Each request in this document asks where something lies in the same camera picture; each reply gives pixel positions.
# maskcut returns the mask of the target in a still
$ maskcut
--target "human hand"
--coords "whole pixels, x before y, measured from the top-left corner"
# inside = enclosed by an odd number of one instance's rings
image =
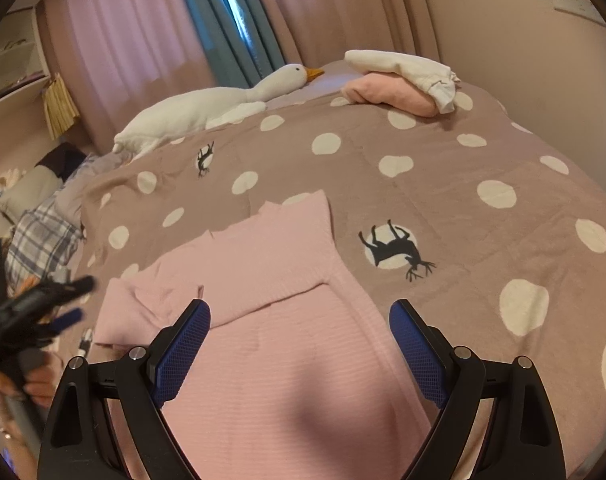
[[[25,394],[32,397],[38,406],[50,408],[56,392],[56,386],[62,369],[60,358],[52,352],[45,352],[45,362],[39,368],[33,369],[25,377],[27,383],[20,392],[12,380],[0,372],[0,419],[2,424],[12,420],[7,409],[5,396],[21,398]]]

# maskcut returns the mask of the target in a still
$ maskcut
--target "folded pink towel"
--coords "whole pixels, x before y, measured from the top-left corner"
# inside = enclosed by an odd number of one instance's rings
[[[340,91],[350,103],[388,104],[419,117],[435,117],[434,99],[398,74],[371,72]]]
[[[322,191],[267,203],[112,280],[94,341],[149,343],[201,287],[212,329],[163,408],[201,478],[402,476],[430,424],[384,319],[334,247]]]

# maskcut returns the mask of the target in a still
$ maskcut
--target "plaid pillow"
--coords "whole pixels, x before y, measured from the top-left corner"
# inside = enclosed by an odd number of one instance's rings
[[[55,199],[51,196],[26,211],[16,225],[5,261],[7,282],[13,290],[29,276],[42,280],[66,266],[78,247],[81,231],[56,212]]]

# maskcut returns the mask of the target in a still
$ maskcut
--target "polka dot duvet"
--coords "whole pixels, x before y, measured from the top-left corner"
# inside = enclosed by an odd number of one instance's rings
[[[407,298],[454,346],[534,360],[568,474],[578,471],[606,432],[606,194],[483,90],[463,84],[455,104],[426,120],[324,96],[97,177],[84,194],[77,274],[99,288],[68,337],[96,323],[111,278],[266,202],[323,190],[337,251],[382,316]]]

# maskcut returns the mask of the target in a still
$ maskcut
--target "wall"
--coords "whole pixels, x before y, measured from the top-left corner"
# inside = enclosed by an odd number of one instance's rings
[[[427,0],[443,63],[606,190],[606,28],[551,0]]]
[[[56,146],[49,138],[40,99],[0,120],[0,174],[10,168],[29,170]]]

